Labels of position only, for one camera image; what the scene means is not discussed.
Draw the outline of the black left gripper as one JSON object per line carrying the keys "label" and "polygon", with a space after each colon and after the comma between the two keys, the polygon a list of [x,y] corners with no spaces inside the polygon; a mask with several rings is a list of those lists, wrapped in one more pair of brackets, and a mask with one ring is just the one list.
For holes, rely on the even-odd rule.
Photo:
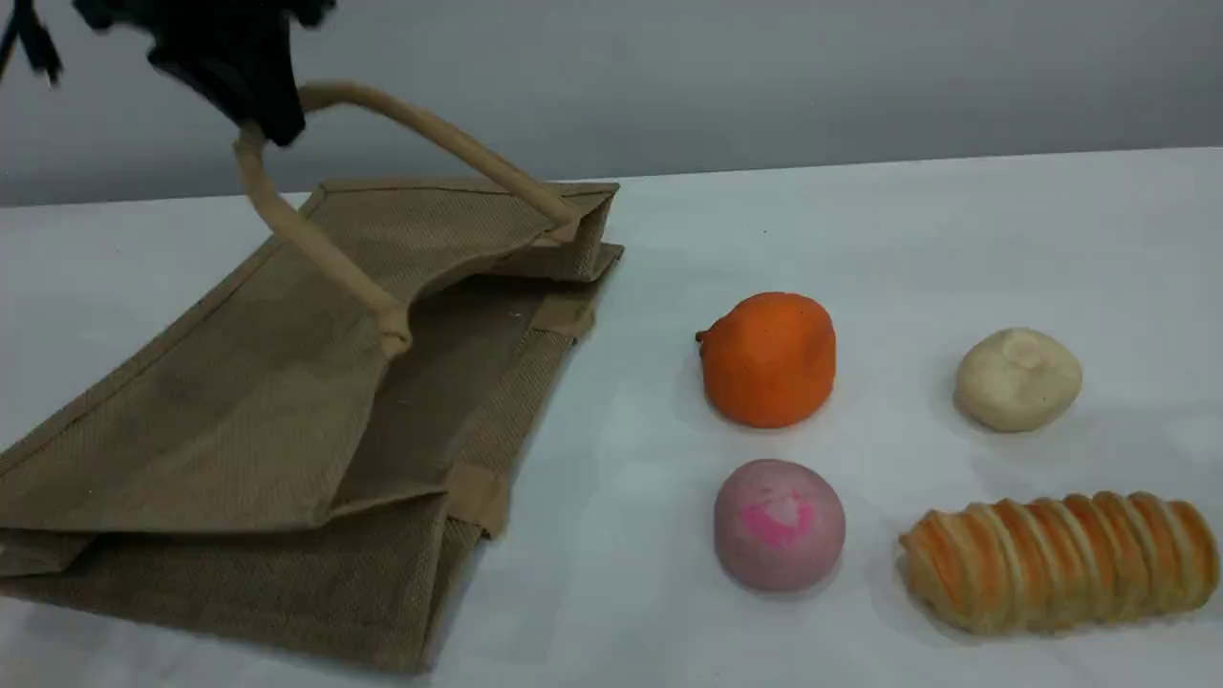
{"label": "black left gripper", "polygon": [[320,27],[333,1],[75,1],[99,33],[144,31],[149,62],[218,106],[235,106],[240,130],[281,148],[306,130],[294,78],[291,24]]}

